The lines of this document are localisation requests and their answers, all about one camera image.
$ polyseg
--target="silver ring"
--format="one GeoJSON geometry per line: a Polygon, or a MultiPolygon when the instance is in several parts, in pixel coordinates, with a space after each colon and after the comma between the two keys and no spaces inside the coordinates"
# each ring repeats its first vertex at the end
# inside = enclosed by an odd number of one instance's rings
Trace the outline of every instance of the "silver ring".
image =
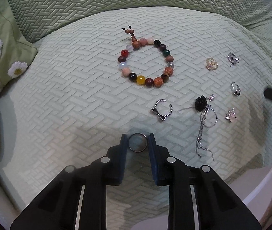
{"type": "Polygon", "coordinates": [[[159,102],[166,102],[166,100],[165,100],[165,99],[159,99],[159,100],[157,100],[156,103],[154,104],[154,107],[151,109],[151,111],[152,111],[154,114],[156,114],[156,115],[158,116],[158,118],[159,118],[161,121],[165,121],[166,118],[172,114],[173,108],[172,108],[172,105],[170,104],[170,105],[169,105],[169,106],[170,106],[170,112],[169,112],[167,115],[162,115],[162,114],[160,114],[160,113],[158,112],[158,110],[157,110],[157,104],[158,104],[159,102]]]}
{"type": "Polygon", "coordinates": [[[216,125],[216,123],[217,123],[217,121],[218,121],[218,117],[217,117],[217,114],[216,114],[216,112],[215,112],[215,110],[214,109],[212,109],[212,108],[210,108],[209,110],[212,110],[213,111],[213,113],[215,114],[215,116],[216,116],[216,121],[215,121],[215,123],[212,125],[212,126],[207,126],[206,124],[204,124],[203,123],[203,121],[202,121],[202,113],[203,113],[203,111],[201,112],[201,114],[200,114],[200,120],[201,120],[201,123],[206,127],[206,128],[211,128],[211,127],[213,127],[213,126],[215,126],[216,125]]]}
{"type": "Polygon", "coordinates": [[[233,95],[239,96],[241,94],[241,90],[240,90],[239,85],[236,84],[235,82],[232,82],[230,85],[232,86],[232,89],[233,89],[233,95]]]}
{"type": "Polygon", "coordinates": [[[131,146],[129,145],[129,148],[130,148],[132,151],[136,152],[136,153],[143,152],[143,151],[147,148],[147,146],[148,146],[148,142],[149,142],[149,141],[148,141],[148,138],[147,138],[145,135],[143,135],[142,133],[134,133],[134,134],[130,135],[129,140],[128,140],[128,144],[129,144],[129,141],[130,141],[131,137],[134,136],[134,135],[139,135],[139,136],[145,138],[145,140],[146,140],[145,147],[144,147],[143,149],[140,149],[140,150],[135,150],[135,149],[132,149],[131,146]]]}
{"type": "Polygon", "coordinates": [[[233,53],[229,53],[227,56],[227,59],[230,62],[230,67],[233,67],[239,63],[239,58],[233,53]]]}

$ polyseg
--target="white bead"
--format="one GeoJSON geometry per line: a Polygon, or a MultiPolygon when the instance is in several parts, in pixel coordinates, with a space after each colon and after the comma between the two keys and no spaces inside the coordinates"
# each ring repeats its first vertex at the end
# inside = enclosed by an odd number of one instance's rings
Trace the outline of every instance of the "white bead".
{"type": "Polygon", "coordinates": [[[120,70],[122,70],[122,69],[125,68],[125,67],[127,67],[126,62],[121,62],[121,63],[119,64],[119,69],[120,69],[120,70]]]}
{"type": "Polygon", "coordinates": [[[152,45],[154,43],[154,39],[153,38],[149,38],[147,39],[147,42],[149,45],[152,45]]]}
{"type": "Polygon", "coordinates": [[[127,51],[129,51],[129,53],[130,53],[130,52],[132,52],[132,51],[134,50],[134,47],[133,47],[132,45],[127,45],[127,46],[125,47],[125,49],[126,49],[127,51]]]}
{"type": "Polygon", "coordinates": [[[168,67],[174,68],[174,63],[173,62],[168,62],[168,67]]]}

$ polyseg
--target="silver chain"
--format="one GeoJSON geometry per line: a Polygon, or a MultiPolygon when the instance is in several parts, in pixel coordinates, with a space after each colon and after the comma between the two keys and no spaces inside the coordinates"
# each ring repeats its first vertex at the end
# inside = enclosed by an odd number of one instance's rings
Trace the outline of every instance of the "silver chain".
{"type": "Polygon", "coordinates": [[[205,124],[205,120],[206,120],[206,116],[207,116],[207,113],[208,111],[210,110],[211,108],[211,105],[208,104],[206,106],[206,108],[204,109],[204,113],[203,113],[203,119],[201,120],[201,126],[200,126],[200,130],[199,130],[199,134],[198,134],[198,137],[197,137],[197,144],[196,144],[196,147],[195,147],[195,152],[196,154],[199,156],[199,158],[202,158],[202,156],[200,155],[200,153],[198,152],[198,149],[202,149],[202,150],[206,150],[206,151],[209,151],[211,154],[212,154],[212,160],[215,162],[215,158],[213,156],[213,153],[210,149],[208,148],[204,148],[202,145],[201,145],[201,140],[202,140],[202,134],[203,134],[203,128],[204,128],[204,124],[205,124]]]}

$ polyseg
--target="green bead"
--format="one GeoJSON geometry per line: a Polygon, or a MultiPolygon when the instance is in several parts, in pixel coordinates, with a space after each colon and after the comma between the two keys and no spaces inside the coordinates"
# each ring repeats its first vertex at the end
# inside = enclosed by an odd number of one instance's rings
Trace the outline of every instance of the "green bead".
{"type": "Polygon", "coordinates": [[[167,57],[168,55],[170,55],[170,51],[168,49],[164,50],[163,55],[164,57],[167,57]]]}

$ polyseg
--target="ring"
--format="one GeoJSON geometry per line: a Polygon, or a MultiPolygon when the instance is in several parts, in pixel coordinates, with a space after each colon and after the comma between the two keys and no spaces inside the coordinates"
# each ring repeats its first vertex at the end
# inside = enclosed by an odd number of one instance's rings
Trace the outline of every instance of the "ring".
{"type": "Polygon", "coordinates": [[[235,96],[239,96],[240,93],[241,93],[241,90],[240,90],[239,85],[238,85],[238,84],[235,84],[235,82],[231,83],[230,85],[232,86],[233,94],[234,94],[235,96]]]}
{"type": "Polygon", "coordinates": [[[160,113],[158,112],[158,110],[157,110],[157,104],[158,104],[159,102],[166,102],[166,100],[165,100],[165,99],[159,99],[159,100],[157,100],[156,103],[155,103],[155,105],[154,105],[154,107],[151,109],[151,111],[152,111],[154,114],[156,114],[156,115],[158,116],[158,118],[159,118],[161,121],[165,121],[166,118],[172,114],[173,108],[172,108],[172,105],[170,104],[170,105],[169,105],[169,106],[170,106],[170,112],[169,112],[167,115],[162,115],[162,114],[160,114],[160,113]]]}
{"type": "Polygon", "coordinates": [[[129,144],[129,148],[130,148],[132,151],[134,151],[134,152],[136,152],[136,153],[140,153],[140,152],[143,152],[143,151],[147,148],[147,146],[148,146],[148,138],[147,138],[145,135],[143,135],[142,133],[134,133],[134,134],[132,134],[132,135],[129,137],[128,144],[129,144]],[[142,138],[145,139],[145,147],[144,147],[144,148],[142,148],[142,149],[137,149],[137,147],[132,148],[132,147],[130,146],[129,141],[130,141],[130,139],[132,138],[132,136],[135,136],[135,135],[139,135],[139,136],[141,136],[142,138]]]}
{"type": "Polygon", "coordinates": [[[215,114],[215,116],[216,116],[216,121],[215,121],[215,123],[214,123],[212,126],[207,126],[206,124],[204,124],[203,121],[202,121],[202,118],[201,118],[201,117],[202,117],[203,111],[202,111],[201,114],[200,114],[200,120],[201,120],[201,123],[202,123],[206,128],[211,128],[211,127],[213,127],[213,126],[216,125],[216,123],[217,123],[217,121],[218,121],[218,117],[217,117],[217,114],[216,114],[216,112],[215,112],[214,109],[212,109],[212,108],[210,107],[210,108],[208,108],[208,110],[212,110],[213,113],[215,114]]]}
{"type": "Polygon", "coordinates": [[[230,67],[233,67],[239,63],[239,58],[233,53],[229,53],[227,56],[227,59],[230,62],[230,67]]]}
{"type": "Polygon", "coordinates": [[[218,68],[218,64],[217,64],[217,61],[213,58],[208,58],[206,60],[206,68],[210,71],[210,70],[216,70],[218,68]]]}

